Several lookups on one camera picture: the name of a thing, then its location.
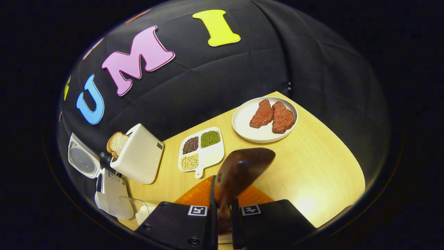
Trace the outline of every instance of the wooden table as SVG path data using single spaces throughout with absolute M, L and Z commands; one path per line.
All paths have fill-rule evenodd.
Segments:
M 288 136 L 265 144 L 247 141 L 231 125 L 237 108 L 232 109 L 165 140 L 153 184 L 139 184 L 124 177 L 130 197 L 144 201 L 174 202 L 203 179 L 216 175 L 232 151 L 265 147 L 273 150 L 276 158 L 254 185 L 276 201 L 289 200 L 315 227 L 320 227 L 353 204 L 363 194 L 365 181 L 361 167 L 350 150 L 303 107 L 279 92 L 267 96 L 284 98 L 296 107 L 299 119 Z M 178 156 L 183 139 L 213 126 L 222 133 L 225 148 L 222 161 L 205 168 L 200 179 L 194 177 L 194 171 L 181 172 L 178 169 Z M 128 221 L 119 221 L 129 226 Z

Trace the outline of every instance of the letter m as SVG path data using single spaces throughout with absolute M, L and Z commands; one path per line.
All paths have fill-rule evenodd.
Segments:
M 103 62 L 102 68 L 107 69 L 115 85 L 117 95 L 123 96 L 131 89 L 133 82 L 125 79 L 122 72 L 136 79 L 142 78 L 140 57 L 145 60 L 145 71 L 154 71 L 174 58 L 174 52 L 167 51 L 157 39 L 157 26 L 151 26 L 137 34 L 131 44 L 130 54 L 113 52 Z

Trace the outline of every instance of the white sectioned dish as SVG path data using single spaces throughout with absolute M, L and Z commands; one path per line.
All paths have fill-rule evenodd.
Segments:
M 201 147 L 201 136 L 203 133 L 208 132 L 208 131 L 217 131 L 219 133 L 219 136 L 221 138 L 220 142 L 213 144 L 211 146 L 202 148 Z M 193 137 L 198 137 L 198 141 L 199 141 L 199 145 L 197 150 L 190 152 L 190 153 L 186 153 L 183 154 L 183 146 L 185 144 L 185 142 Z M 184 156 L 188 156 L 188 155 L 194 155 L 194 154 L 198 154 L 198 166 L 195 169 L 190 169 L 190 170 L 183 170 L 180 167 L 180 159 L 182 159 L 182 157 Z M 195 134 L 192 134 L 190 136 L 188 136 L 187 138 L 185 138 L 182 141 L 182 144 L 180 145 L 180 149 L 179 149 L 179 160 L 178 160 L 178 167 L 179 170 L 182 172 L 190 172 L 190 171 L 196 171 L 194 177 L 196 178 L 201 178 L 203 175 L 203 169 L 213 166 L 215 164 L 218 164 L 222 159 L 223 156 L 225 155 L 225 150 L 223 147 L 223 140 L 222 140 L 222 133 L 220 131 L 220 129 L 218 127 L 211 127 L 211 128 L 207 128 L 204 129 L 202 131 L 199 131 Z
M 273 133 L 273 121 L 269 124 L 262 126 L 260 128 L 253 128 L 250 126 L 250 120 L 253 118 L 254 114 L 259 108 L 259 102 L 264 99 L 270 101 L 270 105 L 273 106 L 277 101 L 281 101 L 284 106 L 293 112 L 295 115 L 294 124 L 290 129 L 287 129 L 285 133 Z M 279 97 L 259 97 L 252 99 L 244 104 L 242 104 L 233 115 L 232 125 L 234 130 L 244 139 L 258 142 L 267 143 L 278 141 L 286 137 L 296 126 L 299 115 L 297 113 L 296 107 L 285 99 Z

